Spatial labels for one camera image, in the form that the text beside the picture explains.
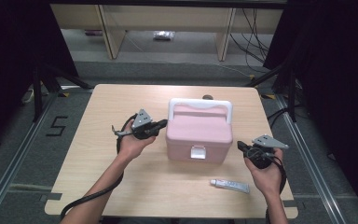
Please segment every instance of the wooden table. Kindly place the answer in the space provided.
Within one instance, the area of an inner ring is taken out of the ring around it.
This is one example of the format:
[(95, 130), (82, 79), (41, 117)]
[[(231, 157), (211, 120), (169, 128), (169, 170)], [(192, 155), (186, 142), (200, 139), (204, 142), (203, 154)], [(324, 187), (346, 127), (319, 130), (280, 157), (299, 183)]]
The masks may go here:
[[(210, 94), (215, 100), (233, 104), (233, 144), (222, 164), (170, 161), (165, 142), (166, 129), (127, 167), (124, 179), (113, 191), (104, 216), (119, 217), (265, 217), (266, 202), (255, 187), (237, 141), (271, 134), (258, 93), (253, 88), (98, 85), (78, 126), (52, 193), (60, 200), (48, 200), (46, 212), (58, 215), (70, 202), (81, 198), (100, 177), (116, 153), (117, 137), (111, 125), (121, 128), (141, 108), (154, 121), (168, 117), (168, 102), (174, 97), (200, 99)], [(210, 185), (222, 178), (250, 185), (250, 194)], [(294, 200), (287, 183), (282, 200)], [(297, 209), (285, 207), (289, 218)]]

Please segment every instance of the pink cooler box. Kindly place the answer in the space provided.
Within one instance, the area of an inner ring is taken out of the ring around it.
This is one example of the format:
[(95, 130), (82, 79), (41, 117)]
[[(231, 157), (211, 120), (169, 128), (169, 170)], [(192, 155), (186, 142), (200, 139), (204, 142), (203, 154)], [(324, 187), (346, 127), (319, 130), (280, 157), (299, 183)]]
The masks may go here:
[(223, 162), (232, 144), (232, 103), (173, 98), (167, 124), (168, 158)]

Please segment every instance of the gray carpet floor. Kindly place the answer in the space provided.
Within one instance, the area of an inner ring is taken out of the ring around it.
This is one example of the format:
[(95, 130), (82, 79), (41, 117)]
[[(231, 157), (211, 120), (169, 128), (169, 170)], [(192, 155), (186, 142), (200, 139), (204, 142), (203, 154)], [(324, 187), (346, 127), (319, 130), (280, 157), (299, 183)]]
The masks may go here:
[[(153, 84), (153, 85), (201, 85), (243, 86), (250, 81), (249, 75), (260, 77), (246, 66), (221, 67), (217, 65), (173, 64), (173, 63), (76, 63), (82, 80), (91, 85), (99, 83)], [(72, 83), (59, 79), (62, 85)], [(257, 89), (260, 94), (272, 93), (273, 78)], [(67, 97), (58, 97), (49, 109), (44, 123), (11, 187), (0, 205), (0, 223), (58, 223), (57, 216), (44, 212), (45, 196), (50, 193), (66, 152), (76, 132), (77, 125), (87, 106), (91, 93), (72, 91)], [(266, 116), (278, 111), (277, 101), (261, 99)], [(57, 116), (57, 125), (65, 126), (61, 136), (51, 124)], [(21, 145), (21, 141), (32, 125), (33, 102), (21, 106), (0, 134), (0, 178)], [(358, 223), (358, 199), (335, 161), (327, 158), (328, 148), (305, 108), (296, 110), (297, 125), (321, 169), (325, 181), (334, 193), (339, 207), (348, 223)], [(275, 138), (288, 144), (284, 164), (288, 181), (294, 193), (299, 215), (290, 223), (331, 223), (321, 197), (309, 171), (298, 152), (296, 142), (290, 134), (283, 117), (279, 117), (271, 128)], [(236, 220), (237, 223), (265, 223), (263, 219)]]

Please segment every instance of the cable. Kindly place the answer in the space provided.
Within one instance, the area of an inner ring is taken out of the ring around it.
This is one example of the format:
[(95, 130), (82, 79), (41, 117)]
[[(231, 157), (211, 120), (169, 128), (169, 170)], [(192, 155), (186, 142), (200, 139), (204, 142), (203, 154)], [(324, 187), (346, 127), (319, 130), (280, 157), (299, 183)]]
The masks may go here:
[[(122, 132), (124, 131), (124, 129), (125, 129), (125, 127), (127, 126), (127, 124), (128, 124), (132, 119), (135, 119), (136, 116), (137, 116), (137, 114), (131, 116), (131, 117), (125, 122), (124, 126), (121, 128), (121, 131), (122, 131)], [(122, 139), (122, 137), (119, 137), (119, 138), (117, 139), (117, 154), (118, 154), (118, 152), (120, 151), (121, 139)], [(83, 197), (83, 198), (80, 198), (80, 199), (78, 199), (78, 200), (76, 200), (76, 201), (74, 201), (74, 202), (69, 203), (68, 205), (66, 205), (66, 206), (62, 209), (62, 211), (61, 211), (61, 220), (63, 220), (63, 218), (66, 216), (66, 213), (68, 212), (69, 209), (71, 209), (71, 208), (73, 208), (73, 207), (75, 207), (75, 206), (78, 206), (78, 205), (80, 205), (80, 204), (82, 204), (82, 203), (86, 203), (86, 202), (88, 202), (88, 201), (90, 201), (90, 200), (93, 200), (93, 199), (95, 199), (95, 198), (98, 198), (98, 197), (100, 197), (100, 196), (106, 194), (107, 192), (110, 192), (110, 191), (112, 191), (113, 189), (115, 189), (115, 188), (121, 183), (121, 180), (123, 180), (123, 176), (124, 176), (124, 173), (121, 174), (121, 176), (118, 178), (118, 180), (117, 180), (115, 183), (113, 183), (111, 186), (107, 187), (106, 189), (100, 190), (100, 191), (98, 191), (98, 192), (96, 192), (96, 193), (93, 193), (93, 194), (91, 194), (91, 195), (85, 196), (85, 197)]]
[[(279, 193), (281, 194), (283, 189), (284, 189), (284, 186), (286, 185), (286, 180), (287, 180), (287, 175), (286, 175), (286, 171), (284, 170), (284, 167), (283, 167), (283, 162), (278, 158), (278, 157), (273, 157), (273, 158), (270, 158), (270, 157), (267, 157), (269, 160), (271, 160), (271, 162), (273, 162), (276, 166), (278, 166), (278, 169), (279, 171), (281, 172), (281, 183), (280, 183), (280, 186), (279, 186)], [(269, 209), (267, 208), (266, 210), (266, 224), (270, 224), (271, 221), (269, 219)]]
[[(241, 33), (241, 35), (242, 35), (242, 37), (246, 40), (246, 42), (250, 42), (250, 40), (248, 40), (248, 38), (246, 38), (246, 36), (245, 36), (243, 33)], [(254, 43), (252, 43), (252, 42), (250, 42), (250, 44), (251, 44), (253, 47), (255, 47), (255, 48), (260, 48), (260, 46), (257, 46), (256, 44), (254, 44)]]
[(257, 23), (256, 23), (256, 19), (257, 19), (257, 9), (254, 8), (254, 25), (253, 25), (253, 26), (252, 26), (252, 24), (250, 23), (250, 21), (249, 21), (247, 15), (246, 15), (246, 13), (245, 13), (244, 8), (242, 9), (242, 13), (243, 13), (243, 15), (244, 15), (246, 21), (248, 22), (248, 25), (249, 25), (249, 27), (251, 28), (251, 31), (252, 31), (252, 32), (251, 32), (251, 37), (249, 38), (248, 42), (251, 42), (252, 36), (254, 35), (254, 36), (255, 36), (255, 39), (256, 39), (256, 41), (257, 41), (257, 43), (258, 43), (258, 46), (256, 46), (256, 47), (260, 49), (260, 52), (261, 52), (262, 55), (264, 54), (264, 55), (267, 56), (267, 53), (264, 52), (263, 47), (266, 48), (267, 50), (268, 50), (269, 48), (268, 48), (266, 45), (264, 45), (264, 44), (260, 41), (260, 39), (258, 38)]
[[(298, 105), (295, 105), (295, 108), (296, 108), (296, 107), (301, 107), (301, 106), (303, 106), (303, 105), (302, 105), (302, 104), (298, 104)], [(274, 126), (274, 124), (275, 124), (276, 120), (278, 119), (278, 117), (279, 117), (280, 115), (284, 114), (285, 112), (287, 112), (288, 110), (289, 110), (289, 108), (287, 108), (287, 107), (286, 107), (286, 108), (282, 108), (282, 109), (276, 111), (275, 113), (273, 113), (272, 115), (268, 116), (267, 119), (271, 119), (271, 118), (273, 118), (273, 117), (275, 116), (274, 120), (273, 120), (272, 123), (269, 125), (269, 127), (272, 128), (272, 126)]]
[(260, 59), (259, 57), (257, 57), (257, 55), (253, 54), (251, 51), (249, 51), (248, 49), (245, 49), (243, 46), (241, 46), (241, 45), (237, 42), (237, 40), (235, 40), (235, 38), (234, 38), (234, 36), (233, 36), (232, 34), (230, 34), (230, 36), (231, 36), (232, 40), (234, 41), (234, 43), (238, 46), (238, 48), (240, 48), (241, 50), (243, 50), (245, 53), (251, 55), (252, 57), (254, 57), (254, 58), (255, 58), (256, 60), (258, 60), (259, 62), (261, 62), (261, 63), (264, 62), (264, 60), (262, 60), (262, 59)]
[(264, 154), (264, 151), (259, 147), (251, 147), (249, 148), (249, 150), (246, 151), (246, 157), (249, 159), (258, 157), (262, 154)]

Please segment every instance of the forearm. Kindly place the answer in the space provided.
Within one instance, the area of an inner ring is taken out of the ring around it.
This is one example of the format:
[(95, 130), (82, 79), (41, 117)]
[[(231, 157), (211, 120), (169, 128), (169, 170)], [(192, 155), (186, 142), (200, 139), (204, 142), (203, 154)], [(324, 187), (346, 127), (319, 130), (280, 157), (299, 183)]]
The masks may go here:
[(279, 194), (265, 195), (271, 224), (287, 224), (286, 213)]
[[(112, 186), (130, 161), (124, 156), (117, 156), (85, 196)], [(112, 191), (72, 208), (61, 223), (98, 223), (111, 193)]]

